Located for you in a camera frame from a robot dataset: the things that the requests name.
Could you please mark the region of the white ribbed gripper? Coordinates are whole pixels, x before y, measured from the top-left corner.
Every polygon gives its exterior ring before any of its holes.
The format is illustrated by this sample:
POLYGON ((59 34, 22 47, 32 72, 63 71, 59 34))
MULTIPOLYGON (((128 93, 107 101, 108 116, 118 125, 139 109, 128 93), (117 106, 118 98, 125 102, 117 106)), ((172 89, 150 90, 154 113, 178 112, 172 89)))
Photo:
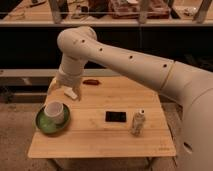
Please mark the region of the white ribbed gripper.
POLYGON ((50 94, 52 91, 55 91, 61 86, 67 86, 72 87, 73 92, 76 95, 75 100, 80 101, 81 100, 81 89, 80 84, 82 80, 82 73, 83 69, 74 69, 74 70, 68 70, 65 72, 62 68, 59 68, 56 74, 56 80, 53 79, 47 94, 50 94))

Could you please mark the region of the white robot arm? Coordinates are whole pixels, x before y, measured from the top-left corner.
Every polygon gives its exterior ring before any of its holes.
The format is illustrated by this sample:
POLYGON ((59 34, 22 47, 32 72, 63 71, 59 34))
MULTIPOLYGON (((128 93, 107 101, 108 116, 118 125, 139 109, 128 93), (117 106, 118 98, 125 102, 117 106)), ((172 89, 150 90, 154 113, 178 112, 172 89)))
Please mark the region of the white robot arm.
POLYGON ((183 107, 177 171, 213 171, 213 73, 178 61, 100 43, 88 27, 57 37, 62 60, 56 85, 80 95, 84 66, 92 61, 128 77, 183 107))

